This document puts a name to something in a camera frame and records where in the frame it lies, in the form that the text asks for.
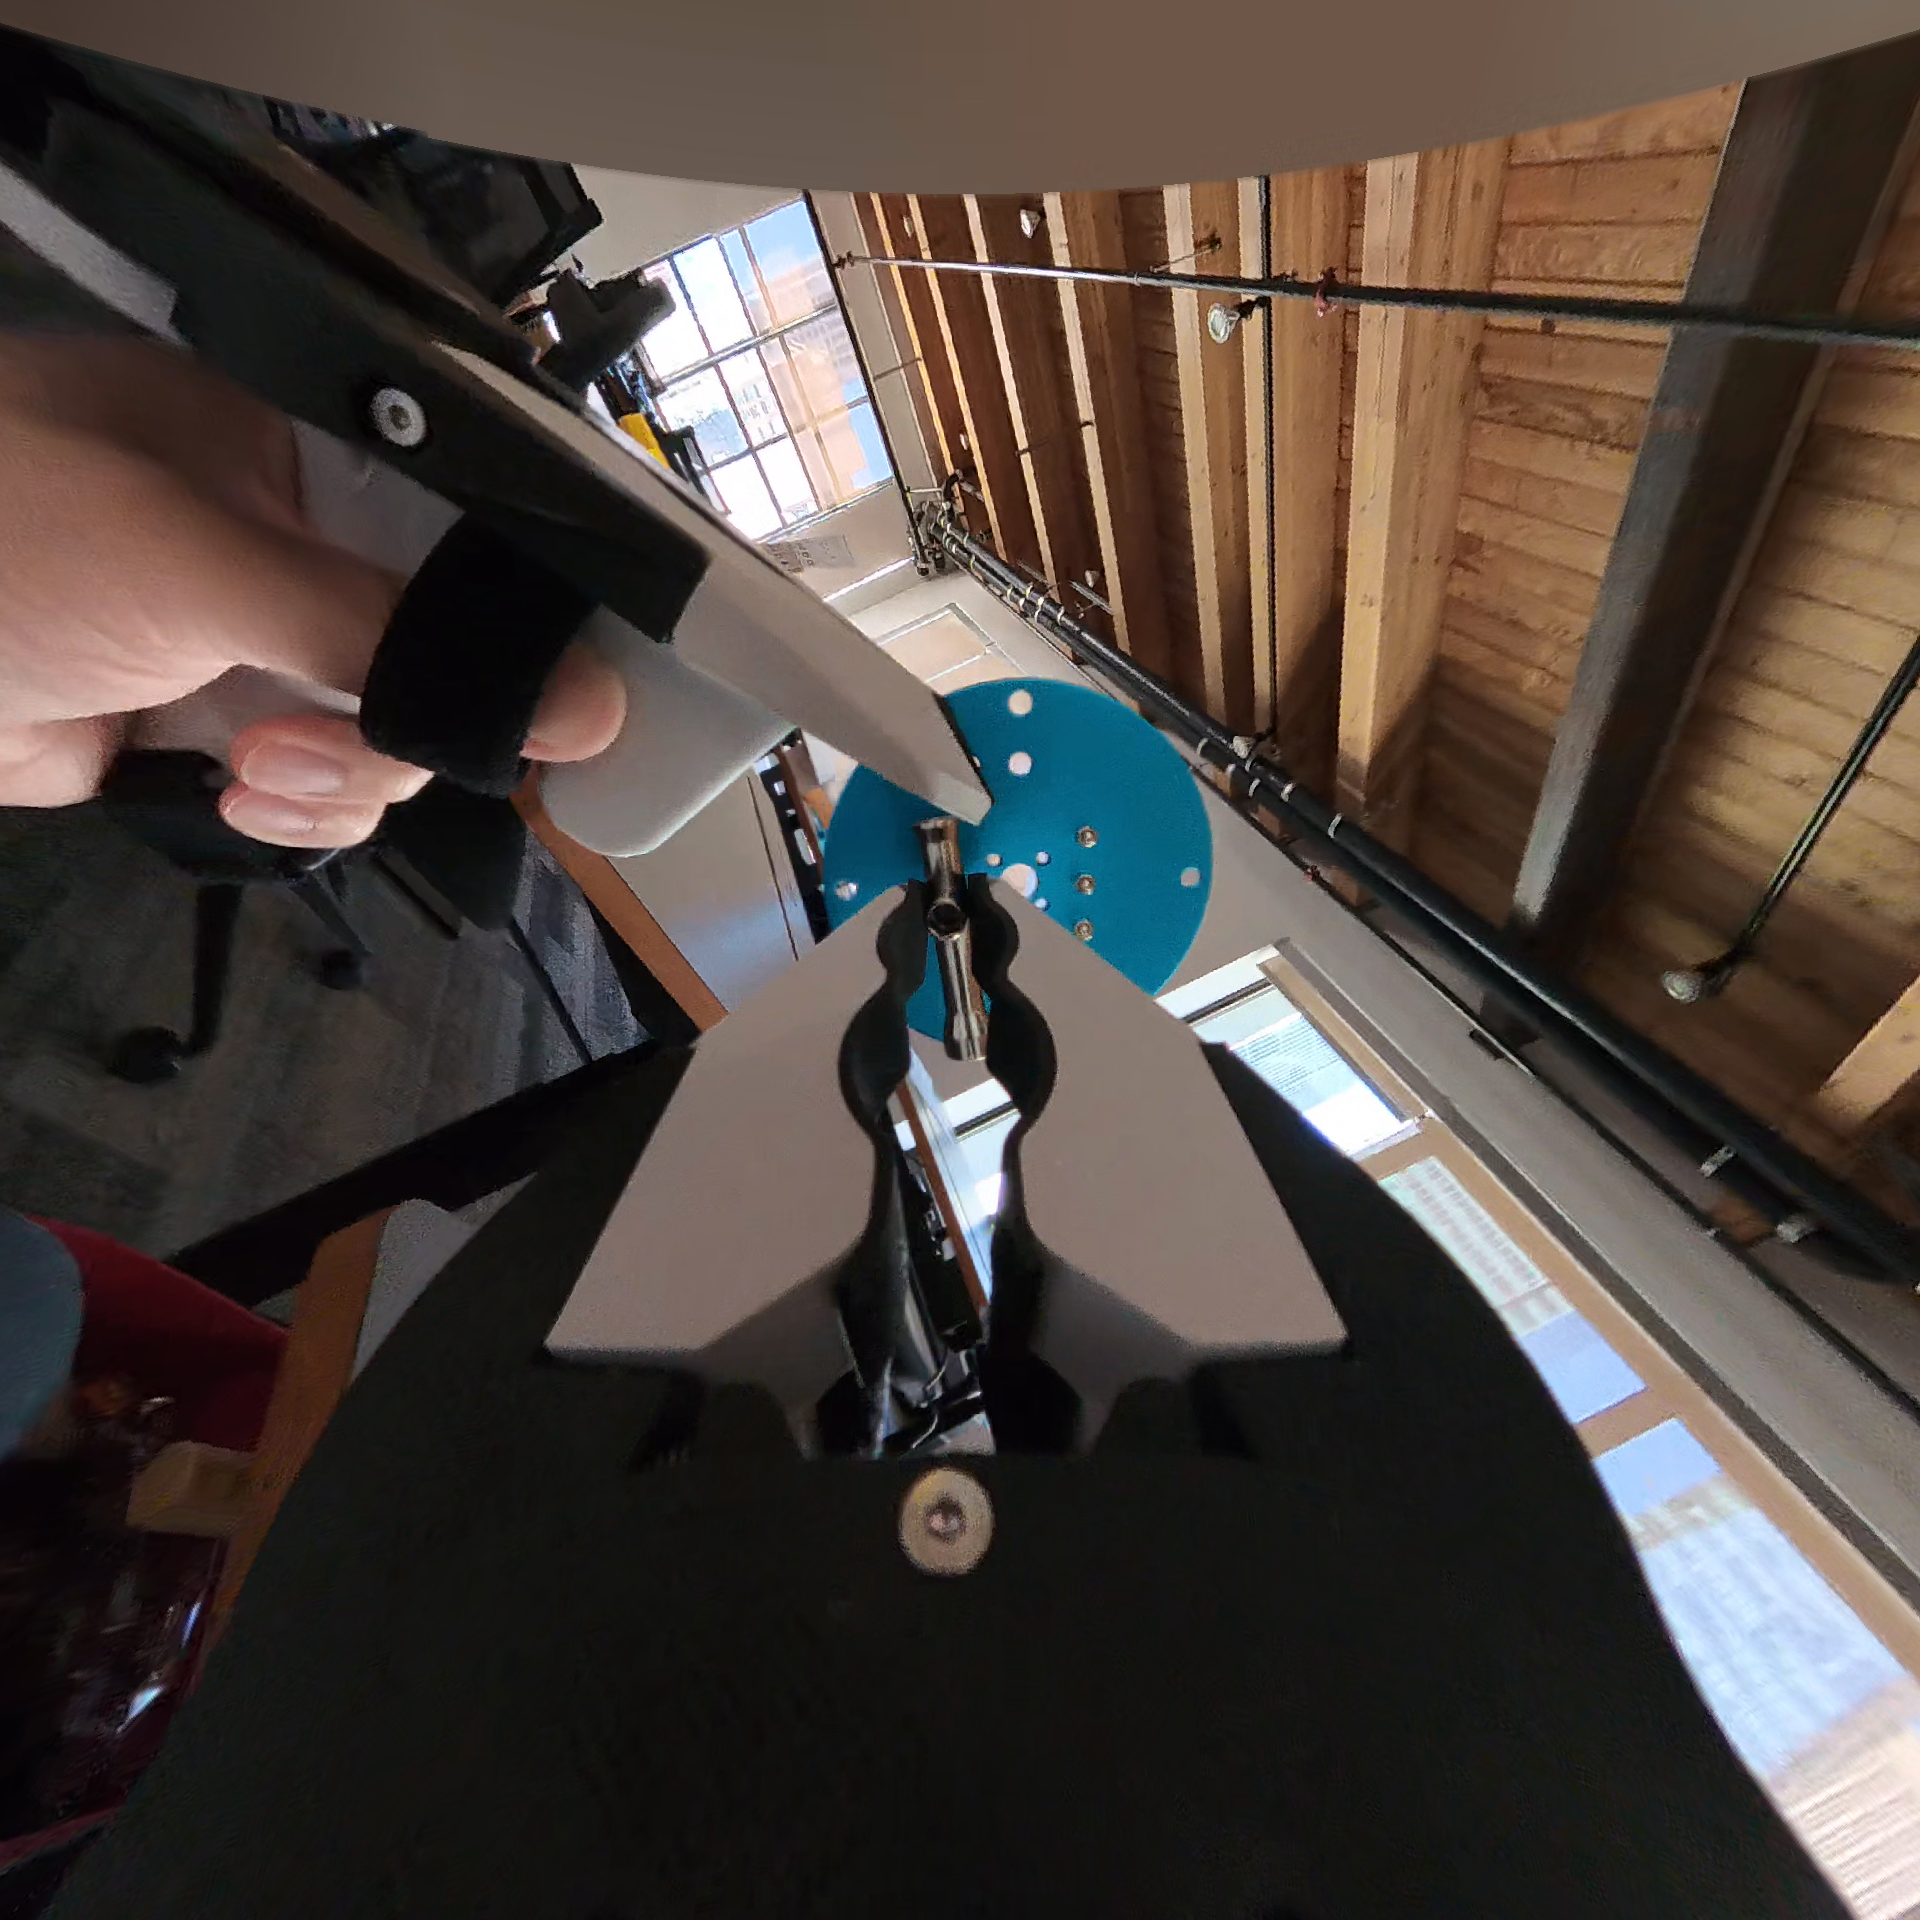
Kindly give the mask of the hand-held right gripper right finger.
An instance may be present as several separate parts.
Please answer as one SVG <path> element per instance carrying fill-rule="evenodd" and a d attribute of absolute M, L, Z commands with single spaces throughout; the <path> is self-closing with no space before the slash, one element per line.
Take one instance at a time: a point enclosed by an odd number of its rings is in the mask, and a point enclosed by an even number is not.
<path fill-rule="evenodd" d="M 1084 1451 L 1138 1386 L 1349 1331 L 1188 1024 L 1016 890 L 969 884 L 1001 1150 L 981 1358 L 996 1451 Z"/>

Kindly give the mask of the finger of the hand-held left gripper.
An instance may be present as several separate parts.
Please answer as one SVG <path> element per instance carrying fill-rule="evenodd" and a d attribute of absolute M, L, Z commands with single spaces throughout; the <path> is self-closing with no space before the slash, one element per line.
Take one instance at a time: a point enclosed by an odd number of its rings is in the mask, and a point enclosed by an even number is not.
<path fill-rule="evenodd" d="M 445 346 L 458 418 L 521 466 L 534 551 L 684 664 L 978 826 L 993 794 L 946 701 L 576 400 Z"/>

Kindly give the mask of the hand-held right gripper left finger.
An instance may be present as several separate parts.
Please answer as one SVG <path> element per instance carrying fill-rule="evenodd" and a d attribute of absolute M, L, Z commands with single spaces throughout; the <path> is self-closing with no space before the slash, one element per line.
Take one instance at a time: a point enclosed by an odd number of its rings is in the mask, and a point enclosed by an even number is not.
<path fill-rule="evenodd" d="M 761 1387 L 805 1450 L 852 1378 L 846 1444 L 883 1451 L 910 1274 L 891 1101 L 924 972 L 913 880 L 702 1037 L 548 1354 Z"/>

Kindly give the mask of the small metal socket wrench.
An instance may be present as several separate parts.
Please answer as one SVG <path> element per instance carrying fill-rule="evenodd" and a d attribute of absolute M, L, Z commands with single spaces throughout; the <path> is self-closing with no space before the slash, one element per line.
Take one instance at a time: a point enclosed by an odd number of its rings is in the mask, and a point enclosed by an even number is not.
<path fill-rule="evenodd" d="M 950 815 L 917 823 L 924 860 L 924 920 L 938 968 L 949 1059 L 981 1064 L 989 1047 L 989 1007 L 973 967 L 969 876 Z"/>

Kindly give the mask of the person's left hand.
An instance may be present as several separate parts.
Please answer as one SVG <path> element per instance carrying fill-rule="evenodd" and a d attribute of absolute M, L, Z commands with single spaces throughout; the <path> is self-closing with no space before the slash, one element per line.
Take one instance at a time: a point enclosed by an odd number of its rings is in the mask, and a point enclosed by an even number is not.
<path fill-rule="evenodd" d="M 309 526 L 293 424 L 146 340 L 4 338 L 3 520 L 6 806 L 91 800 L 237 668 L 362 693 L 401 598 Z"/>

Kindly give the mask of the multi-pane grid window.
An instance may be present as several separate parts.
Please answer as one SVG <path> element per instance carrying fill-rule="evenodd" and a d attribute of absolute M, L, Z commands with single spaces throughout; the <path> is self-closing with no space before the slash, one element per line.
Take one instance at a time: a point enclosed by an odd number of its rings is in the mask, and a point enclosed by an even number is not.
<path fill-rule="evenodd" d="M 766 542 L 893 484 L 872 381 L 805 197 L 658 254 L 634 368 L 740 534 Z"/>

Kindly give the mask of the thick black ceiling pipe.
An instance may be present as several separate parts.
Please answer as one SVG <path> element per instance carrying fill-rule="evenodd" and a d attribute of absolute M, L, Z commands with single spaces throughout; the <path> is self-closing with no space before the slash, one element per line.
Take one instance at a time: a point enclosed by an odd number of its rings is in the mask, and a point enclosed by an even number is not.
<path fill-rule="evenodd" d="M 1198 763 L 1225 774 L 1233 806 L 1250 826 L 1269 812 L 1306 842 L 1320 871 L 1344 872 L 1390 917 L 1429 941 L 1497 1007 L 1560 1047 L 1614 1101 L 1643 1119 L 1693 1163 L 1717 1159 L 1749 1206 L 1777 1202 L 1785 1218 L 1806 1218 L 1818 1237 L 1844 1246 L 1867 1277 L 1915 1286 L 1915 1230 L 1860 1197 L 1778 1132 L 1738 1106 L 1699 1071 L 1677 1063 L 1608 1013 L 1590 994 L 1554 981 L 1523 958 L 1491 920 L 1452 899 L 1403 855 L 1379 844 L 1344 812 L 1320 800 L 1291 771 L 1244 747 L 1238 735 L 1190 707 L 1171 683 L 1097 637 L 1043 586 L 972 536 L 939 499 L 915 507 L 917 547 L 984 586 L 1056 652 L 1088 664 L 1114 694 L 1171 732 Z"/>

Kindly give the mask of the black office chair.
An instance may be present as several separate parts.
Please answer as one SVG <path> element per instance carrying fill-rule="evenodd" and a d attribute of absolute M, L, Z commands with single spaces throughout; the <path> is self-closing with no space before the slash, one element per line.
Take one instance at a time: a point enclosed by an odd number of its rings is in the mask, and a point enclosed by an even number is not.
<path fill-rule="evenodd" d="M 277 884 L 208 880 L 196 892 L 190 1024 L 185 1034 L 158 1024 L 124 1034 L 108 1053 L 106 1064 L 112 1079 L 134 1088 L 163 1086 L 214 1047 L 224 1030 L 243 902 L 246 893 L 265 890 L 300 900 L 328 932 L 329 947 L 317 960 L 320 984 L 333 991 L 357 991 L 366 984 L 370 947 L 320 872 Z"/>

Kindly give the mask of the red bag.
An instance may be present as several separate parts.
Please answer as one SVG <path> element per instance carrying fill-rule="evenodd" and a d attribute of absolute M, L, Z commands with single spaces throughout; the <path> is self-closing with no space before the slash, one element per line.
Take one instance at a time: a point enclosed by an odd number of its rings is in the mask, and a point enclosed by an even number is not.
<path fill-rule="evenodd" d="M 173 1443 L 250 1453 L 284 1332 L 115 1238 L 28 1215 L 81 1266 L 70 1386 L 3 1459 L 4 1874 L 106 1820 L 153 1759 L 196 1666 L 224 1547 L 134 1526 Z"/>

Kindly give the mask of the person's blue clothing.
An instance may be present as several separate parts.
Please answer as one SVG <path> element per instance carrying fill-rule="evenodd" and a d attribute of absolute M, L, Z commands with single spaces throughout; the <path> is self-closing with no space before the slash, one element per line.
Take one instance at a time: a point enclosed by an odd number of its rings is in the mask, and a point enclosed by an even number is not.
<path fill-rule="evenodd" d="M 85 1290 L 59 1237 L 3 1208 L 3 1459 L 28 1447 L 64 1404 L 81 1347 Z"/>

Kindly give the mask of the large wood-framed window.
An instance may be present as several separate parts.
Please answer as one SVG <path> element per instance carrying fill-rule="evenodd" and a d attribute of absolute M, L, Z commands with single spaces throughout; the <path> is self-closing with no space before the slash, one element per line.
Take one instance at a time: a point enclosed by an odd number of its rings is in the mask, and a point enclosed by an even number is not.
<path fill-rule="evenodd" d="M 1546 1383 L 1741 1762 L 1851 1915 L 1917 1915 L 1915 1618 L 1595 1254 L 1278 948 L 1162 1004 L 1252 1068 L 1461 1266 Z"/>

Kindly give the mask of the black ceiling conduit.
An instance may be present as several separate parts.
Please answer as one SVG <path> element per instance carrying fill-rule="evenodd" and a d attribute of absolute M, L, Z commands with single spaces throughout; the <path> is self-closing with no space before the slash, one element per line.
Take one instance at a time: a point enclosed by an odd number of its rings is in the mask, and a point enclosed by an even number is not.
<path fill-rule="evenodd" d="M 1864 719 L 1854 746 L 1843 757 L 1841 768 L 1813 805 L 1810 815 L 1803 820 L 1787 851 L 1782 853 L 1778 866 L 1768 878 L 1761 899 L 1747 911 L 1734 940 L 1702 968 L 1702 979 L 1707 982 L 1705 994 L 1717 996 L 1718 991 L 1724 991 L 1726 982 L 1750 960 L 1769 920 L 1773 918 L 1793 886 L 1798 882 L 1819 842 L 1841 815 L 1843 805 L 1854 795 L 1881 742 L 1909 707 L 1909 699 L 1914 696 L 1915 687 L 1917 637 L 1912 637 L 1906 655 L 1884 686 L 1884 693 Z"/>

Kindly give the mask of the thin black ceiling rod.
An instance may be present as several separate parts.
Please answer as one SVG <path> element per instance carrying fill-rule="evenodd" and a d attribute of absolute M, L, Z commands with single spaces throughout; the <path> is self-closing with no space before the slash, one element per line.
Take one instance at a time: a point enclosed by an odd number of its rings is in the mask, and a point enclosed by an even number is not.
<path fill-rule="evenodd" d="M 1754 303 L 1692 302 L 1692 300 L 1640 300 L 1640 296 L 1584 296 L 1584 295 L 1521 295 L 1499 290 L 1466 290 L 1441 286 L 1402 286 L 1339 279 L 1331 271 L 1320 276 L 1270 274 L 1201 274 L 1176 269 L 1102 269 L 1061 268 L 1035 262 L 1000 262 L 972 258 L 924 258 L 924 256 L 830 256 L 836 271 L 874 268 L 886 271 L 922 271 L 929 276 L 973 276 L 1005 280 L 1052 280 L 1074 286 L 1112 286 L 1133 292 L 1198 295 L 1235 303 L 1309 303 L 1326 315 L 1333 309 L 1400 309 L 1409 312 L 1436 312 L 1449 317 L 1483 319 L 1553 319 L 1593 323 L 1632 328 L 1699 328 L 1739 340 L 1810 348 L 1877 348 L 1893 352 L 1917 349 L 1917 319 L 1864 319 L 1838 311 L 1796 312 Z"/>

